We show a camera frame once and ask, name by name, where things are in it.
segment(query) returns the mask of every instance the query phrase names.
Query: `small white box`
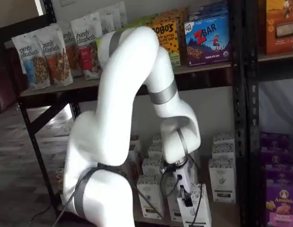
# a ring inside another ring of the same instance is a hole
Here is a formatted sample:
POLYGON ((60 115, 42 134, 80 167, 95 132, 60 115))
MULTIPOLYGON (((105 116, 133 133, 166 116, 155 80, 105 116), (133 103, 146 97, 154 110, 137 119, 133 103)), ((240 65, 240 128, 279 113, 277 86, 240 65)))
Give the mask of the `small white box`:
MULTIPOLYGON (((148 199, 148 201, 164 216, 164 201, 160 192, 160 177, 157 175, 141 175, 138 179, 138 190, 148 199)), ((142 215, 145 218, 161 219, 158 214, 139 196, 142 215)))
POLYGON ((213 136, 213 144, 235 143, 232 132, 217 133, 213 136))
POLYGON ((217 144, 212 146, 212 157, 213 158, 230 158, 233 160, 233 170, 235 175, 235 182, 236 178, 236 154, 234 144, 232 143, 224 143, 224 144, 217 144))
POLYGON ((129 153, 127 161, 129 162, 129 166, 131 168, 132 176, 135 181, 138 180, 139 176, 142 174, 142 170, 140 167, 139 155, 135 145, 129 146, 129 153))
POLYGON ((161 134, 156 134, 155 136, 153 136, 153 144, 156 143, 162 143, 162 139, 161 139, 161 134))
POLYGON ((162 153, 162 144, 156 143, 152 144, 150 148, 147 151, 148 157, 152 159, 162 159, 163 153, 162 153))
MULTIPOLYGON (((195 213, 197 210, 197 206, 199 203, 200 197, 200 184, 191 184, 191 198, 193 202, 192 207, 186 207, 181 197, 177 198, 179 208, 182 216, 182 223, 185 227, 190 227, 192 221, 194 220, 195 213)), ((198 210, 198 215, 195 220, 194 226, 203 226, 203 227, 211 227, 212 218, 209 209, 209 203, 207 198, 207 188, 205 184, 202 185, 202 197, 200 202, 200 207, 198 210)))
MULTIPOLYGON (((176 180, 173 177, 168 177, 166 182, 166 193, 169 194, 176 184, 176 180)), ((182 221, 180 208, 178 205, 177 197, 179 191, 176 189, 174 192, 167 197, 167 202, 169 205, 170 215, 172 221, 182 221)))
POLYGON ((162 159, 145 158, 142 163, 143 174, 155 174, 160 176, 160 164, 162 159))
POLYGON ((212 158, 208 163, 213 199, 216 202, 236 202, 233 160, 212 158))
POLYGON ((147 154, 145 154, 145 152, 142 151, 140 137, 138 135, 131 135, 129 144, 130 146, 135 145, 136 151, 138 152, 139 160, 141 162, 140 163, 140 166, 141 166, 142 160, 147 156, 147 154))

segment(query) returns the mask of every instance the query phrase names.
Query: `floor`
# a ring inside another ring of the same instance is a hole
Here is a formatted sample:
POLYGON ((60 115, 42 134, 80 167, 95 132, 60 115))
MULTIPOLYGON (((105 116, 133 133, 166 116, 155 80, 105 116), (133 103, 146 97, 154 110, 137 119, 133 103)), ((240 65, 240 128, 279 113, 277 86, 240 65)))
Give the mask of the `floor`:
MULTIPOLYGON (((32 121, 46 108, 28 110, 32 121)), ((69 106, 36 135, 55 192, 55 171, 63 167, 68 134, 73 124, 69 106)), ((32 216, 50 204, 21 111, 13 106, 0 114, 0 227, 26 227, 32 216)), ((55 220, 52 209, 31 227, 48 227, 55 220)), ((84 226, 62 223, 58 226, 84 226)))

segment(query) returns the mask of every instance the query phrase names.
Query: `purely elizabeth granola bag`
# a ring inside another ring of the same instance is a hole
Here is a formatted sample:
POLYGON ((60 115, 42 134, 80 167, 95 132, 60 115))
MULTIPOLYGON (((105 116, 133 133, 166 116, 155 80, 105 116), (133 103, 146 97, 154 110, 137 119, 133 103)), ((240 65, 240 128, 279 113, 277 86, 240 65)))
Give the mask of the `purely elizabeth granola bag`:
POLYGON ((66 46, 60 27, 50 25, 35 31, 43 53, 48 61, 50 75, 57 86, 67 86, 73 83, 66 46))
POLYGON ((71 21, 86 79, 98 79, 101 67, 97 57, 96 38, 103 35, 98 12, 71 21))
POLYGON ((23 61, 30 88, 39 90, 50 86, 47 61, 35 33, 13 37, 12 41, 23 61))

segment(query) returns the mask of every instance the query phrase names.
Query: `robotic arm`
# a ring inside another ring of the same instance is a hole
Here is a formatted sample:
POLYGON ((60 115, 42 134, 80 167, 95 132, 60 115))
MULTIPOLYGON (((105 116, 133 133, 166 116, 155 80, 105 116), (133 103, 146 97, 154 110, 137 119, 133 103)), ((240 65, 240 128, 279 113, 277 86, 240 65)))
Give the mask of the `robotic arm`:
POLYGON ((179 98, 167 51, 159 46, 148 27, 110 33, 101 43, 111 56, 100 79, 97 109, 82 113, 74 122, 68 142, 64 174, 64 199, 79 187, 69 210, 99 227, 121 223, 134 226, 132 191, 128 181, 105 170, 93 171, 98 163, 120 166, 129 150, 132 108, 144 83, 161 124, 163 153, 167 163, 179 166, 179 190, 190 193, 189 176, 183 167, 186 156, 200 146, 198 122, 192 108, 179 98), (112 46, 118 47, 112 54, 112 46))

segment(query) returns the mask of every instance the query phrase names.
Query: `orange box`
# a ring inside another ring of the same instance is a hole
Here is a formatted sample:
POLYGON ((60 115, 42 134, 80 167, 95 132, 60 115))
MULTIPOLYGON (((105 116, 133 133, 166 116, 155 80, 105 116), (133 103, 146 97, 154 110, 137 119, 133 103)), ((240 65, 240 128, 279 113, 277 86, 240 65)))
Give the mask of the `orange box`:
POLYGON ((266 53, 293 51, 293 0, 266 1, 266 53))

